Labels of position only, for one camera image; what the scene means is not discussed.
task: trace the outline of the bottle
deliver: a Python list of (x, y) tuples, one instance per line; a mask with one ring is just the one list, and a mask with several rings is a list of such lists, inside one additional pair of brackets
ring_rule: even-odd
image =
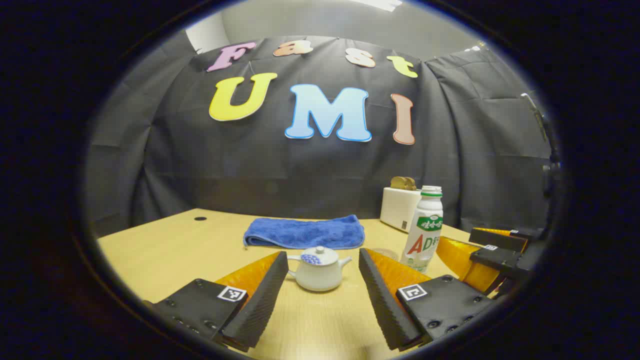
[(438, 247), (444, 213), (440, 186), (425, 185), (420, 194), (400, 262), (424, 273)]

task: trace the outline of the teapot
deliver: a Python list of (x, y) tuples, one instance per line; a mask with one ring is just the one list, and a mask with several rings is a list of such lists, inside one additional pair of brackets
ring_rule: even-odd
[(342, 267), (351, 261), (351, 256), (338, 260), (338, 253), (332, 249), (316, 246), (304, 250), (300, 256), (287, 256), (298, 260), (298, 271), (289, 270), (289, 275), (305, 289), (327, 291), (340, 285)]

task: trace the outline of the teapot lid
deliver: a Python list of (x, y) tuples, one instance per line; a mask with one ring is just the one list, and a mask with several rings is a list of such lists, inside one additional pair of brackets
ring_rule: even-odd
[(331, 265), (338, 261), (338, 253), (328, 247), (316, 246), (304, 250), (300, 259), (311, 265)]

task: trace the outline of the table surface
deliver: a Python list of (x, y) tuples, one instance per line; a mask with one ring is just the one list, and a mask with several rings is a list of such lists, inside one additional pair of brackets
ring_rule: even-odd
[[(195, 217), (206, 217), (196, 221)], [(113, 270), (140, 297), (151, 302), (171, 295), (196, 278), (215, 281), (278, 247), (244, 247), (242, 237), (258, 217), (192, 209), (98, 239)], [(360, 220), (363, 247), (383, 248), (398, 256), (407, 234), (378, 219)], [(442, 236), (468, 241), (469, 234), (443, 226)], [(288, 255), (302, 250), (284, 249)], [(325, 293), (299, 287), (285, 278), (275, 309), (255, 348), (247, 355), (257, 359), (389, 359), (400, 353), (389, 350), (382, 335), (367, 287), (358, 269), (359, 249), (336, 250), (340, 258), (351, 256), (344, 266), (342, 284)], [(290, 260), (297, 269), (298, 262)], [(426, 274), (452, 273), (434, 256)], [(402, 354), (413, 351), (405, 350)]]

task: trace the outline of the blue towel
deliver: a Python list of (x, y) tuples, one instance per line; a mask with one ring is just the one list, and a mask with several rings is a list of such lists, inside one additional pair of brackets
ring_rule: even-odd
[(322, 221), (257, 218), (249, 225), (243, 238), (244, 246), (276, 245), (288, 249), (315, 246), (353, 249), (363, 242), (364, 228), (355, 215)]

